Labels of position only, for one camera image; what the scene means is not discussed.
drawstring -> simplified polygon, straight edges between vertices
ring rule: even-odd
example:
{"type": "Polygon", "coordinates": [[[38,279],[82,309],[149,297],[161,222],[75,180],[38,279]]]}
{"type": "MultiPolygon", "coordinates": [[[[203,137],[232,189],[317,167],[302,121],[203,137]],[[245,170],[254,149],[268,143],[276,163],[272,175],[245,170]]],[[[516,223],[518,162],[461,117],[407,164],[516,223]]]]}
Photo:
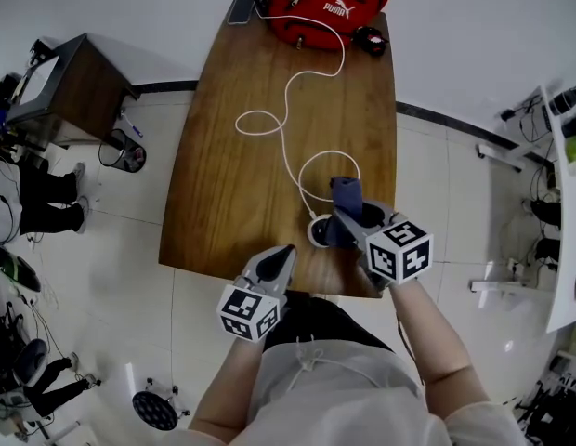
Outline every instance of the drawstring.
{"type": "MultiPolygon", "coordinates": [[[[311,346],[313,348],[315,348],[314,335],[310,336],[310,343],[311,343],[311,346]]],[[[297,337],[296,338],[296,359],[298,360],[298,363],[300,363],[300,369],[298,370],[298,372],[296,372],[296,375],[292,379],[292,382],[290,382],[290,385],[288,386],[288,388],[286,388],[286,393],[288,393],[289,391],[291,391],[295,387],[296,381],[298,380],[298,377],[300,376],[300,374],[303,372],[312,372],[313,369],[315,368],[315,365],[317,364],[317,362],[319,362],[319,363],[331,363],[333,365],[339,365],[340,367],[343,367],[343,368],[345,368],[351,372],[354,372],[356,374],[363,376],[369,382],[371,382],[371,384],[373,384],[376,388],[381,388],[381,386],[377,382],[375,382],[366,373],[361,372],[360,370],[352,368],[348,365],[345,365],[344,363],[340,363],[339,361],[330,361],[328,359],[323,359],[322,358],[323,357],[323,349],[322,348],[315,348],[313,350],[312,356],[309,356],[308,352],[309,352],[309,349],[301,346],[300,345],[300,338],[297,337]]]]}

blue cloth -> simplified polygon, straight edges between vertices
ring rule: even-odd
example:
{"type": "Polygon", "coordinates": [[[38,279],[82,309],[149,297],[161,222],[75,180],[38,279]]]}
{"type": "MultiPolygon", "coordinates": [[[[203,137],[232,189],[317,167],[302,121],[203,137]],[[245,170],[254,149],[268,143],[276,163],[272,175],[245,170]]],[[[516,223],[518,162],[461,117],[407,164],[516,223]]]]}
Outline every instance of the blue cloth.
{"type": "MultiPolygon", "coordinates": [[[[360,221],[362,218],[360,180],[350,177],[332,177],[330,187],[332,188],[334,206],[347,212],[355,221],[360,221]]],[[[332,216],[327,222],[325,242],[337,248],[351,248],[352,235],[332,216]]]]}

human arm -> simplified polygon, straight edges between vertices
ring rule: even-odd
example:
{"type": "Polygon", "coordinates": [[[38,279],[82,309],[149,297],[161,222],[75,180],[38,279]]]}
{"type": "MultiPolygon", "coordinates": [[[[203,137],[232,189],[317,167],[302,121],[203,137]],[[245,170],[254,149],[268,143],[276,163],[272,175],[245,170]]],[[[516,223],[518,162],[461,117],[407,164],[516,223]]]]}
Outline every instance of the human arm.
{"type": "Polygon", "coordinates": [[[459,335],[418,281],[391,288],[393,303],[426,384],[428,410],[442,419],[488,401],[459,335]]]}
{"type": "Polygon", "coordinates": [[[216,378],[203,395],[189,429],[227,444],[245,429],[263,346],[263,342],[234,341],[216,378]]]}

black pants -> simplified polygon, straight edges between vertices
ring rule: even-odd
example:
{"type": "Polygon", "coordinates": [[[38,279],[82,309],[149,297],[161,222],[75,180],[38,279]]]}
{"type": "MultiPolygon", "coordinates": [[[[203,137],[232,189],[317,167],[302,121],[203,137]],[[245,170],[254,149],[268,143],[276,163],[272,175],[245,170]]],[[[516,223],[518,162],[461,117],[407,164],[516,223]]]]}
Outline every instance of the black pants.
{"type": "Polygon", "coordinates": [[[279,344],[291,344],[297,337],[300,342],[308,342],[312,335],[315,340],[349,340],[391,350],[336,304],[295,291],[287,291],[286,296],[286,312],[266,337],[264,350],[279,344]]]}
{"type": "Polygon", "coordinates": [[[74,174],[55,177],[32,166],[20,167],[20,234],[80,229],[84,210],[79,204],[63,209],[48,204],[71,204],[76,200],[74,174]]]}
{"type": "Polygon", "coordinates": [[[69,359],[60,359],[58,361],[51,361],[47,366],[42,376],[33,387],[24,387],[24,394],[30,400],[31,405],[41,416],[49,416],[59,406],[73,400],[80,395],[84,390],[90,386],[87,380],[80,380],[71,383],[63,388],[49,391],[45,390],[57,380],[59,374],[68,368],[71,368],[72,361],[69,359]]]}

mesh trash can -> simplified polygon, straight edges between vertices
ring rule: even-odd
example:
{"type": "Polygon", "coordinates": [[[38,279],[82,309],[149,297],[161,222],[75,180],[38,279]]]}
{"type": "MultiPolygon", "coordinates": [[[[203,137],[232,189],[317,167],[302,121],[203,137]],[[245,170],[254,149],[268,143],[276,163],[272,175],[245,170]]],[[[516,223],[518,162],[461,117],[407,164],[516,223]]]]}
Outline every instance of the mesh trash can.
{"type": "Polygon", "coordinates": [[[98,159],[105,167],[134,174],[146,163],[146,150],[121,129],[114,129],[100,144],[98,159]]]}

